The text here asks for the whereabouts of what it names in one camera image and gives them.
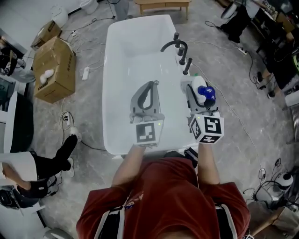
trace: fiducial marker cube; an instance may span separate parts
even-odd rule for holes
[[[222,117],[195,114],[189,127],[198,143],[215,144],[224,135]]]

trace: black shoe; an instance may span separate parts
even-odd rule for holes
[[[267,96],[268,96],[269,99],[273,99],[275,97],[275,92],[271,91],[271,92],[268,93]]]
[[[262,81],[263,81],[262,73],[259,71],[259,72],[257,73],[256,84],[260,84]]]
[[[221,30],[224,31],[226,34],[230,34],[230,30],[227,26],[227,24],[223,24],[220,26]]]
[[[229,35],[228,36],[228,39],[232,42],[235,42],[235,43],[240,43],[240,38],[238,36],[234,36],[234,35]]]

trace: hand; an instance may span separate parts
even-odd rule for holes
[[[21,188],[24,188],[25,190],[31,189],[31,183],[27,181],[23,181],[22,183],[18,184]]]

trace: black faucet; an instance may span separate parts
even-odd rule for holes
[[[185,47],[182,59],[179,61],[180,65],[185,65],[185,58],[186,58],[186,54],[187,54],[187,50],[188,50],[188,45],[184,41],[175,40],[175,41],[168,42],[161,48],[161,52],[164,52],[166,50],[166,48],[168,48],[169,46],[174,45],[174,44],[182,44]]]

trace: black pants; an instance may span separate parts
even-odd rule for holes
[[[77,137],[71,135],[68,137],[62,147],[57,151],[54,158],[44,158],[32,155],[36,163],[36,172],[38,179],[50,178],[61,170],[68,171],[71,164],[67,161],[77,144]]]
[[[238,13],[234,16],[228,23],[223,24],[221,29],[229,34],[229,39],[232,41],[238,40],[240,41],[240,36],[243,30],[250,23],[251,19],[248,16],[246,11],[246,7],[243,5],[240,6]]]

